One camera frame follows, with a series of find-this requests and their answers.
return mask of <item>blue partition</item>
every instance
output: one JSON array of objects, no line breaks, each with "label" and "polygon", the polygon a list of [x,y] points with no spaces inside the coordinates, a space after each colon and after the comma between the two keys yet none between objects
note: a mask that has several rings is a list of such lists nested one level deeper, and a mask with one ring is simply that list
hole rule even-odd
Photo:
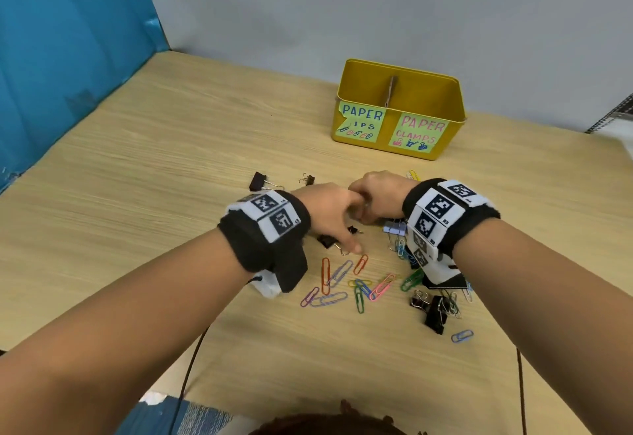
[{"label": "blue partition", "polygon": [[0,0],[0,192],[163,50],[152,0]]}]

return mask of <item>wristband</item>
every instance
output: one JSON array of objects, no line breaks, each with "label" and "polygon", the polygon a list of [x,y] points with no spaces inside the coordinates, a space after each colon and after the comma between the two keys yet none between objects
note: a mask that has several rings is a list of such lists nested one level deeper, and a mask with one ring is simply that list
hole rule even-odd
[{"label": "wristband", "polygon": [[244,270],[274,273],[291,291],[308,269],[302,239],[310,229],[305,205],[285,191],[260,191],[227,207],[218,228]]},{"label": "wristband", "polygon": [[459,275],[456,243],[488,218],[501,218],[486,197],[457,180],[433,178],[416,185],[403,202],[407,246],[433,283]]}]

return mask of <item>table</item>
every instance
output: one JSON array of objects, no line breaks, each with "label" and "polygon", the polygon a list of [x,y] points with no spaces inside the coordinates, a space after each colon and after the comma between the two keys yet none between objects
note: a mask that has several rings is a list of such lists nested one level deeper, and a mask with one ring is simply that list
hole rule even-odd
[{"label": "table", "polygon": [[[256,170],[289,190],[304,173],[341,185],[371,170],[457,178],[505,220],[633,292],[633,163],[620,142],[471,113],[445,153],[424,161],[334,142],[335,96],[324,81],[155,55],[0,196],[0,347],[214,227]],[[364,277],[409,272],[378,227],[360,237]],[[515,349],[476,297],[460,294],[463,319],[449,319],[444,336],[398,287],[364,315],[353,297],[300,308],[321,258],[333,268],[345,260],[312,238],[305,250],[309,271],[293,293],[270,301],[246,287],[212,325],[188,399],[265,420],[347,398],[412,434],[520,432]],[[451,343],[466,328],[475,337]],[[156,388],[177,396],[190,355]],[[529,431],[586,433],[524,367]]]}]

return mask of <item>hand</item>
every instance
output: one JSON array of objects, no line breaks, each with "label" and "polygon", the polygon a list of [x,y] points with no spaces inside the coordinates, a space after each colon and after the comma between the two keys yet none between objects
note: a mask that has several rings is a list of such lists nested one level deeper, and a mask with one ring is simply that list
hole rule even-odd
[{"label": "hand", "polygon": [[402,218],[402,203],[419,182],[396,175],[390,171],[370,171],[363,178],[353,182],[349,190],[361,194],[365,204],[357,209],[354,216],[368,225],[378,218]]},{"label": "hand", "polygon": [[335,183],[321,183],[292,192],[306,206],[312,219],[312,229],[331,235],[341,242],[343,249],[352,253],[363,251],[360,243],[345,226],[345,214],[350,208],[358,210],[365,199],[358,193],[345,190]]}]

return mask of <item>person's right hand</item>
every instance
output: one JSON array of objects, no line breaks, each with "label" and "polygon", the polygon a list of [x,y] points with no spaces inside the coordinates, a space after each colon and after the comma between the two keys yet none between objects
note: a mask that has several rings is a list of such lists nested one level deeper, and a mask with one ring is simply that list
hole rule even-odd
[{"label": "person's right hand", "polygon": [[381,217],[402,218],[402,203],[418,183],[387,170],[366,173],[349,186],[349,190],[365,198],[365,206],[356,211],[355,217],[366,225]]}]

